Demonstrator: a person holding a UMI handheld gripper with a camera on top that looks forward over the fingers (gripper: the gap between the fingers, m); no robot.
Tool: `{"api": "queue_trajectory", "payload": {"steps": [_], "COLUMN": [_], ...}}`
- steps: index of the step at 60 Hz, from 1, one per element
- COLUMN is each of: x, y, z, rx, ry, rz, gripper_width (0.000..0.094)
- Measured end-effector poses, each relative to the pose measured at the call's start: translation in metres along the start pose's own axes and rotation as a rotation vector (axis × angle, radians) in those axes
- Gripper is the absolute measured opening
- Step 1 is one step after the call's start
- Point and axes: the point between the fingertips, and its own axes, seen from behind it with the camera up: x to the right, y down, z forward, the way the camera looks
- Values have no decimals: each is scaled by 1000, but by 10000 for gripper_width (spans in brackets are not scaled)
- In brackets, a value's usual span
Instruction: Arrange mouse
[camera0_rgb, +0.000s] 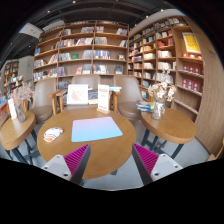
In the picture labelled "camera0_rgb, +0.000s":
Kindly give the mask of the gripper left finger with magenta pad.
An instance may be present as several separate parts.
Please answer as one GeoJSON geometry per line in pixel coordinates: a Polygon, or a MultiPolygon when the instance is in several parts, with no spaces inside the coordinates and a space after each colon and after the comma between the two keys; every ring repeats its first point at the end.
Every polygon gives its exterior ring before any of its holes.
{"type": "Polygon", "coordinates": [[[56,155],[42,169],[79,185],[91,154],[89,144],[86,144],[65,156],[56,155]]]}

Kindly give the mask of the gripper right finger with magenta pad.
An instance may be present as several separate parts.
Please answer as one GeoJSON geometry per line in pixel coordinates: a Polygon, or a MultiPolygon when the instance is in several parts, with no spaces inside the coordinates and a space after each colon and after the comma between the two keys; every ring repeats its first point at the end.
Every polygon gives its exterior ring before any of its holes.
{"type": "Polygon", "coordinates": [[[143,185],[148,185],[182,169],[182,166],[168,155],[158,155],[137,144],[132,145],[132,155],[143,185]]]}

